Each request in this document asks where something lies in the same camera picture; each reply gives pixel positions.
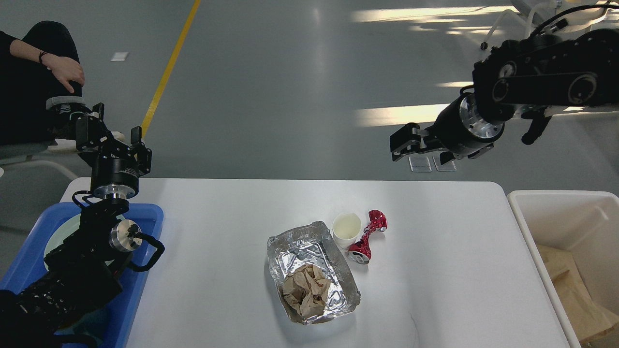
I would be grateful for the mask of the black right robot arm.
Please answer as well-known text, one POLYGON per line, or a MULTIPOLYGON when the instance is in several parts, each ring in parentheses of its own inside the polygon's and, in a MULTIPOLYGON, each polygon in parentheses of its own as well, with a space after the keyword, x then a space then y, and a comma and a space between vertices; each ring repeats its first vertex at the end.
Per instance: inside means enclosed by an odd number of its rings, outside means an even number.
POLYGON ((523 40, 506 40, 476 62, 472 84, 423 129, 411 122, 390 138, 393 161, 439 153, 440 164, 475 159, 491 150, 514 116, 530 120, 522 136, 532 145, 551 117, 568 107, 618 105, 618 29, 594 29, 564 40, 556 32, 568 15, 592 9, 617 9, 616 2, 577 6, 542 22, 523 40))

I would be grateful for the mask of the seated person's hand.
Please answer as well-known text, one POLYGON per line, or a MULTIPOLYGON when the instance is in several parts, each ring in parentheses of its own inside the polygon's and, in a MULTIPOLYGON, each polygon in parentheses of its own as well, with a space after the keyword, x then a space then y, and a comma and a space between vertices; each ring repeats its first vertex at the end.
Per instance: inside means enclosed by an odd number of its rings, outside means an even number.
POLYGON ((86 81, 82 66, 72 58, 44 53, 41 62, 70 93, 75 93, 73 82, 82 87, 86 81))

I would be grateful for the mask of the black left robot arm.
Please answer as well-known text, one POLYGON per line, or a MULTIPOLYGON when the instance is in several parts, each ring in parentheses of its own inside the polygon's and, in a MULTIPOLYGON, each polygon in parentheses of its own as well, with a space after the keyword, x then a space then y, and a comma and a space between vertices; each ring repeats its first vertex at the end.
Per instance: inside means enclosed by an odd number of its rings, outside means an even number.
POLYGON ((131 130, 131 143, 117 140, 104 123, 104 104, 76 121, 76 149, 91 167, 88 191, 76 191, 79 227, 44 257, 48 271, 20 293, 1 291, 3 348, 61 348, 80 344, 95 348, 87 334, 58 334, 99 310, 122 293, 126 269, 149 271, 164 245, 119 217, 130 210, 139 178, 152 166, 152 150, 142 141, 142 128, 131 130))

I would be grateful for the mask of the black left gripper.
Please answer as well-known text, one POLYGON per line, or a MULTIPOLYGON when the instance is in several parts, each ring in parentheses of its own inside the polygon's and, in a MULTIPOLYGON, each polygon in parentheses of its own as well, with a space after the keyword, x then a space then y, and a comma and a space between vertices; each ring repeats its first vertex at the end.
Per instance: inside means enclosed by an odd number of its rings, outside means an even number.
POLYGON ((94 105, 90 113, 76 121, 75 148, 82 159, 96 159, 91 171, 90 191, 106 200, 128 200, 139 193, 139 176, 152 170, 152 150, 142 141, 142 127, 131 130, 127 145, 116 138, 104 123, 104 104, 94 105))

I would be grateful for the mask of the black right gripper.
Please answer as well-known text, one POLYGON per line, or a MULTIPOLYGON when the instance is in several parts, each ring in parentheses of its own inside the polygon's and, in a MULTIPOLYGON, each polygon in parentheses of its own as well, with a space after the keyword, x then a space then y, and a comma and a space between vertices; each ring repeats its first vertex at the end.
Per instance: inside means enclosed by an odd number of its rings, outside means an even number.
POLYGON ((504 125, 494 125, 481 117, 474 93, 463 93, 440 112, 432 126, 421 128, 407 123, 389 137, 392 161, 435 150, 440 165, 454 160, 475 159, 494 147, 504 125))

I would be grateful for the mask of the seated person's forearm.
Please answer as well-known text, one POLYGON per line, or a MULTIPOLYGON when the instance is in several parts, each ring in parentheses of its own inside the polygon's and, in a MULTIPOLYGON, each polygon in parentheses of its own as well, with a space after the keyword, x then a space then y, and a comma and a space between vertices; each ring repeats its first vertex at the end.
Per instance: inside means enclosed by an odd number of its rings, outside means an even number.
POLYGON ((14 58, 43 64, 45 51, 21 40, 14 40, 9 46, 10 55, 14 58))

